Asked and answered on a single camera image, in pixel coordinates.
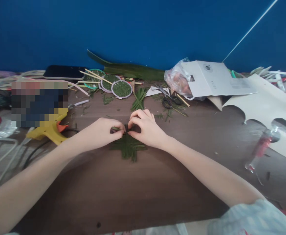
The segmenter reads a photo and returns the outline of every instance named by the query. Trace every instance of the white plastic strip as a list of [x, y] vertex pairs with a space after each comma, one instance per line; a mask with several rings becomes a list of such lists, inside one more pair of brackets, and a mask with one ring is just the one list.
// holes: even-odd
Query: white plastic strip
[[238, 42], [238, 44], [232, 49], [232, 51], [227, 55], [227, 57], [224, 58], [224, 60], [222, 61], [222, 63], [226, 60], [226, 58], [228, 58], [228, 56], [234, 51], [234, 49], [241, 43], [241, 41], [243, 41], [243, 39], [249, 34], [249, 32], [258, 24], [258, 22], [265, 16], [265, 14], [267, 14], [267, 12], [273, 7], [273, 5], [277, 2], [278, 0], [275, 0], [271, 6], [269, 6], [269, 8], [264, 12], [264, 14], [257, 20], [257, 22], [250, 28], [250, 30], [245, 34], [245, 36]]
[[84, 103], [87, 103], [87, 102], [89, 102], [89, 100], [85, 100], [85, 101], [81, 101], [81, 102], [75, 103], [74, 106], [78, 106], [80, 104], [84, 104]]

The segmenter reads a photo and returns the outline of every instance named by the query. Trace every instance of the smartphone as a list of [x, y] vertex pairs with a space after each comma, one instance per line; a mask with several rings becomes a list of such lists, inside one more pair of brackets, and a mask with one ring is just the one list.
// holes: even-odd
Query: smartphone
[[62, 80], [82, 80], [85, 67], [50, 65], [47, 67], [44, 77], [46, 79], [62, 79]]

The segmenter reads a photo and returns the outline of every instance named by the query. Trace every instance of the cardboard piece with holes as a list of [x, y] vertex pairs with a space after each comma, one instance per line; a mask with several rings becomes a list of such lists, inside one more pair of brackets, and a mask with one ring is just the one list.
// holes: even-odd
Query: cardboard piece with holes
[[[254, 74], [248, 78], [258, 93], [246, 96], [233, 96], [224, 105], [235, 105], [245, 113], [247, 120], [255, 119], [268, 129], [272, 128], [272, 121], [276, 118], [286, 120], [286, 93]], [[281, 138], [269, 146], [274, 151], [286, 157], [286, 133], [281, 132]]]

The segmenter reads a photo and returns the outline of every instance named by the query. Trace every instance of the yellow glue gun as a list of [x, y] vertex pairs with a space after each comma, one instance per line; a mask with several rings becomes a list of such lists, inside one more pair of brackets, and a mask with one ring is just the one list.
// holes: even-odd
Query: yellow glue gun
[[60, 145], [65, 141], [64, 137], [60, 132], [62, 132], [67, 126], [59, 125], [60, 121], [67, 116], [67, 108], [58, 108], [58, 114], [48, 115], [48, 121], [40, 121], [39, 127], [35, 128], [33, 131], [29, 132], [26, 137], [36, 140], [42, 140], [43, 137], [48, 137], [56, 145]]

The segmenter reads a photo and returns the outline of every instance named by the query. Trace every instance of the white paper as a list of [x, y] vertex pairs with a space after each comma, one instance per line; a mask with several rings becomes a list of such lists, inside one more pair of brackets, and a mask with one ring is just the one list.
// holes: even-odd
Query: white paper
[[[168, 94], [169, 93], [169, 88], [163, 88]], [[157, 87], [151, 86], [150, 89], [147, 91], [146, 96], [151, 96], [151, 95], [156, 95], [162, 93], [160, 90], [158, 90]]]
[[196, 60], [181, 65], [194, 78], [194, 81], [188, 83], [194, 97], [257, 92], [246, 78], [232, 78], [224, 63]]

